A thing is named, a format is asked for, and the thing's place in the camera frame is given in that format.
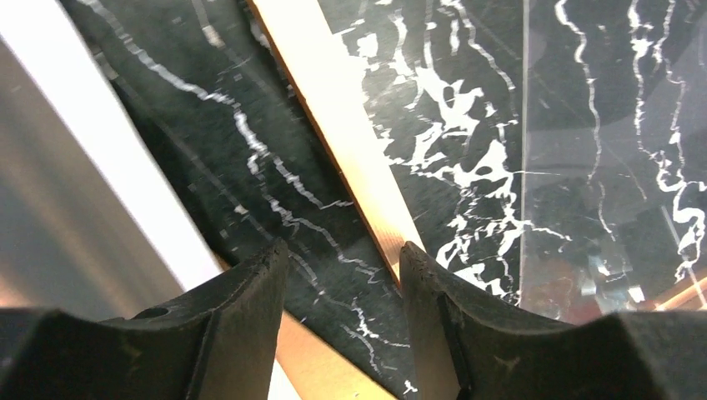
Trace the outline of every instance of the metallic surface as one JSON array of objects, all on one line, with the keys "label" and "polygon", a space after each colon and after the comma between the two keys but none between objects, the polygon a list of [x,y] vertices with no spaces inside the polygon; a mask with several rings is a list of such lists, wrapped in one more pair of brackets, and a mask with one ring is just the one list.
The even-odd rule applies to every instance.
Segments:
[{"label": "metallic surface", "polygon": [[179,295],[164,262],[2,41],[0,71],[0,307],[59,306],[102,319],[131,317]]}]

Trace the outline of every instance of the hole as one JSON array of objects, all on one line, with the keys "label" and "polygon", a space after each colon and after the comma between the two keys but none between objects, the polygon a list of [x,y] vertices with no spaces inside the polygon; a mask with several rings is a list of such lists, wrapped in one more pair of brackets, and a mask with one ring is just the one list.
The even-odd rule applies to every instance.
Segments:
[{"label": "hole", "polygon": [[169,310],[167,310],[165,307],[148,308],[147,310],[136,315],[133,319],[157,318],[161,317],[162,315],[167,315],[168,313]]},{"label": "hole", "polygon": [[442,91],[442,96],[444,96],[444,102],[447,103],[449,107],[454,106],[454,89],[447,86]]}]

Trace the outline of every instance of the white marble vein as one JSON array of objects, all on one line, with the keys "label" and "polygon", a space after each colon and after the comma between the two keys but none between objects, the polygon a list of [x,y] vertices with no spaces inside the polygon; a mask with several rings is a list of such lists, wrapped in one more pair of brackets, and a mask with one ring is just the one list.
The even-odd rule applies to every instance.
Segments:
[{"label": "white marble vein", "polygon": [[599,112],[597,112],[596,106],[594,105],[594,94],[596,92],[594,87],[594,78],[589,70],[589,64],[583,59],[584,50],[587,47],[587,35],[579,30],[577,25],[569,20],[569,16],[564,10],[564,5],[567,1],[568,0],[559,0],[554,5],[554,12],[559,23],[569,28],[579,39],[579,45],[577,45],[577,48],[574,50],[574,61],[582,67],[582,71],[584,72],[584,80],[587,82],[587,88],[589,89],[588,107],[594,117],[594,128],[592,129],[592,135],[594,136],[594,143],[596,145],[596,158],[594,160],[594,166],[587,177],[587,179],[591,181],[592,178],[594,178],[597,168],[599,167],[599,162],[601,161],[601,139],[599,138],[601,118],[599,117]]},{"label": "white marble vein", "polygon": [[371,343],[360,333],[357,333],[353,331],[350,327],[347,327],[346,325],[339,324],[339,326],[346,332],[351,338],[358,339],[361,341],[361,343],[364,344],[364,346],[369,350],[369,364],[371,367],[374,369],[375,372],[380,374],[380,367],[378,364],[375,362],[376,361],[376,355],[375,355],[375,350],[374,347],[371,345]]},{"label": "white marble vein", "polygon": [[[644,79],[640,70],[637,67],[638,60],[647,54],[651,42],[645,39],[638,39],[636,31],[639,28],[645,28],[647,31],[653,29],[649,23],[642,23],[641,17],[636,11],[638,0],[634,0],[629,8],[629,22],[631,26],[631,42],[634,47],[634,75],[639,86],[639,96],[636,98],[635,120],[634,126],[637,136],[640,137],[641,124],[640,116],[642,115],[642,107],[644,101],[641,98],[643,94]],[[648,153],[650,159],[654,160],[658,165],[659,171],[656,174],[655,180],[658,188],[667,193],[675,193],[672,201],[672,219],[676,223],[688,225],[685,234],[679,239],[677,253],[682,257],[683,261],[675,271],[676,282],[688,276],[692,281],[695,291],[698,293],[699,300],[704,305],[707,305],[704,294],[699,289],[697,279],[694,275],[694,264],[698,261],[701,253],[701,243],[704,239],[705,232],[705,214],[704,211],[697,207],[681,207],[680,203],[685,191],[690,186],[695,186],[699,191],[703,192],[707,189],[707,184],[704,182],[685,181],[682,169],[685,165],[684,152],[682,148],[682,132],[679,125],[679,115],[683,107],[684,95],[689,90],[688,83],[680,76],[677,76],[672,67],[672,62],[663,54],[663,44],[670,35],[670,24],[675,9],[675,0],[668,1],[668,7],[665,10],[665,16],[662,24],[663,33],[660,39],[653,46],[652,58],[655,60],[655,73],[661,66],[665,67],[666,80],[675,86],[679,87],[679,95],[675,101],[675,110],[672,112],[670,121],[670,137],[669,144],[674,145],[677,150],[677,159],[670,160],[669,153],[660,150],[658,152],[649,153],[639,140],[639,150],[643,153]]]},{"label": "white marble vein", "polygon": [[306,228],[309,228],[316,233],[321,234],[324,239],[329,243],[329,245],[332,247],[332,249],[336,252],[337,254],[337,259],[341,263],[345,264],[355,264],[356,268],[354,270],[357,271],[365,271],[368,273],[377,273],[381,271],[381,268],[376,268],[376,267],[370,267],[364,260],[361,260],[359,258],[347,258],[343,255],[343,249],[341,246],[338,244],[338,242],[333,238],[332,234],[324,227],[320,227],[319,225],[309,221],[307,218],[301,218],[301,217],[295,217],[293,215],[293,212],[282,207],[280,205],[280,201],[278,201],[276,198],[272,197],[270,194],[267,193],[267,190],[265,186],[263,185],[261,187],[261,191],[263,191],[262,195],[263,198],[270,203],[270,208],[276,212],[281,220],[284,226],[286,227],[294,227],[294,228],[299,228],[300,225],[305,226]]},{"label": "white marble vein", "polygon": [[245,139],[245,142],[248,144],[248,147],[253,150],[253,154],[248,158],[248,169],[253,175],[260,172],[257,163],[260,158],[272,158],[275,169],[277,169],[280,175],[285,178],[285,181],[287,183],[292,184],[299,194],[307,198],[312,204],[315,204],[320,210],[324,210],[332,206],[348,207],[354,204],[353,202],[345,202],[341,200],[331,202],[330,204],[323,204],[321,200],[316,198],[313,193],[311,193],[309,190],[307,190],[307,188],[304,187],[302,181],[299,178],[299,175],[290,172],[285,167],[283,160],[278,155],[272,154],[268,150],[268,146],[258,140],[258,136],[248,126],[248,117],[245,115],[244,112],[240,111],[239,109],[236,110],[233,115],[233,119],[235,120],[236,128],[243,136],[243,139]]},{"label": "white marble vein", "polygon": [[604,228],[604,230],[611,237],[611,241],[616,242],[616,236],[614,236],[614,231],[609,227],[609,224],[606,223],[606,219],[604,219],[604,200],[606,199],[606,188],[604,187],[604,184],[601,181],[598,181],[597,183],[599,184],[599,190],[601,191],[601,196],[599,197],[599,208],[597,210],[597,213],[599,214],[599,220],[601,221],[602,228]]},{"label": "white marble vein", "polygon": [[[351,309],[353,311],[355,311],[359,316],[359,326],[356,328],[356,332],[361,333],[361,336],[363,336],[364,338],[376,339],[376,340],[379,340],[380,342],[383,342],[389,346],[393,346],[396,348],[409,348],[410,347],[410,345],[406,344],[406,343],[390,342],[389,340],[387,340],[383,337],[380,337],[380,335],[377,334],[376,332],[371,331],[368,324],[366,323],[367,318],[364,314],[364,310],[361,307],[359,307],[358,304],[356,303],[358,300],[359,300],[358,297],[354,297],[353,301],[351,302]],[[368,321],[369,322],[374,321],[374,318],[368,318]]]},{"label": "white marble vein", "polygon": [[201,0],[192,0],[192,6],[194,7],[194,11],[197,14],[199,24],[201,25],[201,31],[206,37],[208,44],[214,46],[215,48],[224,48],[226,46],[226,43],[223,42],[221,36],[208,21],[206,8],[203,6]]},{"label": "white marble vein", "polygon": [[418,389],[413,386],[413,384],[409,380],[405,379],[405,392],[403,392],[403,394],[407,394],[410,392],[417,393]]},{"label": "white marble vein", "polygon": [[[396,85],[414,84],[417,92],[411,102],[403,106],[401,111],[407,115],[402,118],[416,119],[427,125],[422,132],[405,132],[404,134],[414,137],[413,150],[408,154],[397,155],[395,158],[389,157],[389,163],[407,167],[410,174],[442,182],[459,193],[457,210],[448,222],[448,226],[454,229],[455,234],[441,246],[436,254],[437,261],[444,267],[448,268],[455,258],[466,264],[473,259],[474,243],[481,238],[500,236],[498,253],[494,259],[504,265],[505,282],[502,284],[501,279],[483,282],[479,275],[478,265],[474,266],[475,274],[463,273],[462,275],[472,279],[472,283],[477,286],[488,288],[492,293],[504,296],[509,294],[509,289],[501,286],[507,285],[508,282],[513,284],[514,280],[514,277],[508,273],[508,263],[504,258],[523,230],[531,229],[537,232],[553,234],[567,240],[571,239],[551,229],[536,227],[530,221],[520,221],[515,217],[518,213],[516,209],[518,196],[512,190],[515,175],[513,172],[509,172],[505,166],[508,158],[505,148],[507,130],[509,127],[519,124],[518,113],[514,107],[516,86],[510,76],[499,67],[491,52],[477,43],[476,27],[467,16],[466,9],[461,2],[454,0],[426,0],[424,12],[424,30],[421,32],[421,37],[418,38],[423,46],[422,53],[417,56],[419,57],[418,59],[406,59],[406,55],[403,53],[404,44],[409,39],[409,30],[400,7],[395,8],[392,14],[389,15],[389,20],[398,33],[398,41],[392,55],[388,55],[387,57],[389,58],[386,59],[382,57],[383,55],[376,54],[377,62],[388,65],[396,74],[392,85],[385,88],[383,93],[393,90],[392,87]],[[433,42],[431,40],[430,33],[437,28],[435,13],[439,13],[436,15],[444,16],[449,20],[451,33],[447,43]],[[336,36],[342,41],[342,44],[345,39],[349,38],[349,40],[358,45],[359,49],[349,47],[348,50],[352,61],[362,68],[359,77],[362,80],[363,87],[364,79],[373,70],[369,67],[368,55],[366,52],[361,51],[361,40],[364,38],[371,40],[371,32],[364,31],[364,29],[374,27],[367,27],[365,24],[360,25],[360,27],[359,29],[359,24],[354,22],[350,28],[336,33]],[[466,46],[471,51],[481,55],[486,60],[491,71],[503,80],[509,94],[510,100],[508,104],[494,104],[487,99],[481,87],[482,83],[475,82],[474,77],[465,77],[465,79],[446,82],[439,76],[434,65],[435,55],[439,54],[435,48],[448,45],[449,57],[459,54],[459,45],[461,44],[459,30],[461,28],[469,32],[469,39],[465,42]],[[367,46],[374,48],[372,43],[367,44]],[[465,83],[472,83],[472,88],[463,90],[462,86]],[[447,101],[444,96],[444,91],[449,92],[449,89],[451,89],[451,101]],[[421,97],[425,94],[436,104],[439,117],[432,117],[427,113],[420,115],[421,110],[418,110],[417,106]],[[364,98],[369,100],[366,103],[367,107],[375,107],[374,98],[369,98],[367,93],[364,94]],[[483,102],[486,112],[486,115],[481,120],[470,115],[472,107],[479,101]],[[500,108],[509,109],[513,117],[506,121],[494,119],[494,122],[490,123],[492,127],[495,127],[498,138],[490,143],[487,153],[472,171],[465,171],[461,166],[461,160],[449,159],[442,152],[432,150],[438,143],[445,140],[462,138],[464,141],[464,155],[466,155],[471,142],[474,140],[474,132],[477,126],[481,122],[489,123],[491,118],[498,118]],[[381,147],[384,151],[387,151],[395,143],[395,140],[400,138],[401,132],[396,132],[394,127],[385,127],[378,124],[375,115],[370,114],[374,128],[379,135]],[[477,173],[481,167],[491,168],[491,173]],[[482,181],[501,183],[501,185],[491,193],[477,193],[474,187],[476,183]],[[474,212],[474,208],[481,199],[480,197],[492,198],[498,201],[503,209],[503,216],[501,218],[480,217]],[[479,222],[483,224],[481,227],[477,227]]]}]

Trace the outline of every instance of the clear acrylic sheet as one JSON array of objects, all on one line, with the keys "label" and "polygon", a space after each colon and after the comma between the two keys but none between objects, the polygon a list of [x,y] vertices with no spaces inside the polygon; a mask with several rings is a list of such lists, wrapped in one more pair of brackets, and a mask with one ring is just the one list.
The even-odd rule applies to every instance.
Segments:
[{"label": "clear acrylic sheet", "polygon": [[525,7],[521,307],[704,309],[706,6]]}]

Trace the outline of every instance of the black marble slab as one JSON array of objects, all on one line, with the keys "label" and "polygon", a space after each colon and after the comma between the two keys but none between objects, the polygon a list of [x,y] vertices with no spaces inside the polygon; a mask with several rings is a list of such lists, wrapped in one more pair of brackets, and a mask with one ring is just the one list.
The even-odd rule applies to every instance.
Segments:
[{"label": "black marble slab", "polygon": [[246,12],[63,5],[208,243],[234,261],[285,238],[286,308],[392,393],[414,394],[399,293]]},{"label": "black marble slab", "polygon": [[707,4],[529,5],[524,217],[558,235],[525,236],[523,307],[581,323],[696,282]]},{"label": "black marble slab", "polygon": [[[414,397],[399,293],[244,1],[63,4],[209,245],[285,238],[286,308]],[[704,4],[320,5],[441,265],[571,322],[703,270]]]},{"label": "black marble slab", "polygon": [[427,251],[517,303],[523,5],[320,0]]},{"label": "black marble slab", "polygon": [[[235,261],[285,238],[286,308],[399,397],[414,370],[399,293],[243,2],[65,0],[150,151]],[[516,303],[523,9],[328,2],[425,245]]]}]

